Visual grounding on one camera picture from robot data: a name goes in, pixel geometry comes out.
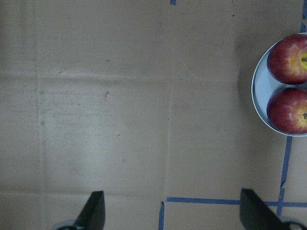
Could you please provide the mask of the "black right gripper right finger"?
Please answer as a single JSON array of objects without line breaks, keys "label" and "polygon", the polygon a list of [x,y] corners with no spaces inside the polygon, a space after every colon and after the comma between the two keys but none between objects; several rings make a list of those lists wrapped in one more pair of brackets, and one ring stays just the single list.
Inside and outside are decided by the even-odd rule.
[{"label": "black right gripper right finger", "polygon": [[241,189],[240,221],[246,230],[289,230],[252,189]]}]

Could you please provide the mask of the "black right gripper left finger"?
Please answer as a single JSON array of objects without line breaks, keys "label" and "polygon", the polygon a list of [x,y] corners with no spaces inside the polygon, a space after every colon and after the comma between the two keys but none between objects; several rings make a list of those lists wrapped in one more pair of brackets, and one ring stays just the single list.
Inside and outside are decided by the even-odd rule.
[{"label": "black right gripper left finger", "polygon": [[102,230],[105,225],[104,191],[92,192],[73,224],[74,230]]}]

